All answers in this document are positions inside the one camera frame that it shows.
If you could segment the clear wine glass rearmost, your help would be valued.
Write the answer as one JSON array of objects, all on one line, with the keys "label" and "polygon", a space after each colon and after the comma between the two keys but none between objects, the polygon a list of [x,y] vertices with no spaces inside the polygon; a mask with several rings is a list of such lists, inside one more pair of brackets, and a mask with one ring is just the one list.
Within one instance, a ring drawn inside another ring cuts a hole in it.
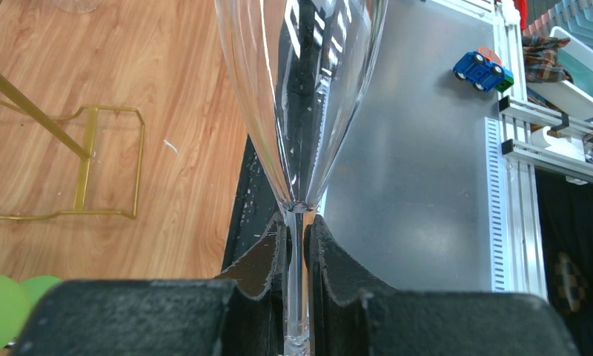
[{"label": "clear wine glass rearmost", "polygon": [[217,1],[222,50],[248,135],[290,234],[283,352],[311,348],[305,231],[368,89],[386,1]]}]

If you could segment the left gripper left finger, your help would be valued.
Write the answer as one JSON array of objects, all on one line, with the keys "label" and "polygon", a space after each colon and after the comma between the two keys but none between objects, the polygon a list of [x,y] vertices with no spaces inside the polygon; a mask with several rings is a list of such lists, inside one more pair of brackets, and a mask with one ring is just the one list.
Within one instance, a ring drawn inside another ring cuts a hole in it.
[{"label": "left gripper left finger", "polygon": [[280,355],[280,214],[211,279],[68,280],[36,304],[12,355]]}]

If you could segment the green wine glass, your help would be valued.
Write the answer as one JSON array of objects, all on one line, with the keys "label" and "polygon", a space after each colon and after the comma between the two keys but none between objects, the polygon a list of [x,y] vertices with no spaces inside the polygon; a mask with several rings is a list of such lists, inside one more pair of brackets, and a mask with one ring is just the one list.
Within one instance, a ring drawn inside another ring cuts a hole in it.
[{"label": "green wine glass", "polygon": [[18,336],[34,306],[61,281],[39,275],[18,282],[0,274],[0,350]]}]

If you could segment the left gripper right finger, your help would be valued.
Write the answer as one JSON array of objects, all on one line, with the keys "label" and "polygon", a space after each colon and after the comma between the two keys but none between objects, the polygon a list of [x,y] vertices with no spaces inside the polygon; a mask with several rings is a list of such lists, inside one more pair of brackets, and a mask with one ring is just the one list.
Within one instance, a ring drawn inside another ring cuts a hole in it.
[{"label": "left gripper right finger", "polygon": [[314,355],[576,355],[554,309],[531,294],[400,291],[307,229]]}]

